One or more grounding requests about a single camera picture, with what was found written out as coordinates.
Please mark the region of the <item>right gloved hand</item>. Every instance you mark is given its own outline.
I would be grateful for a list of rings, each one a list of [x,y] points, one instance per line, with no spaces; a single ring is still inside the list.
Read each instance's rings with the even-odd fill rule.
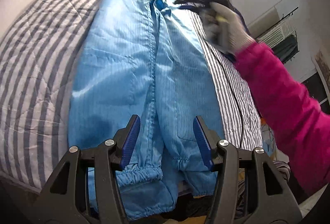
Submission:
[[[237,54],[255,43],[235,12],[219,3],[200,13],[206,41],[222,53]]]

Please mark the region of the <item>right pink sleeve forearm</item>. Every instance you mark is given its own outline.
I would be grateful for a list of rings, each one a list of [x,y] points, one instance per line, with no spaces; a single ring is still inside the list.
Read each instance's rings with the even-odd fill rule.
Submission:
[[[240,50],[235,67],[299,185],[308,196],[316,193],[329,183],[329,115],[265,44]]]

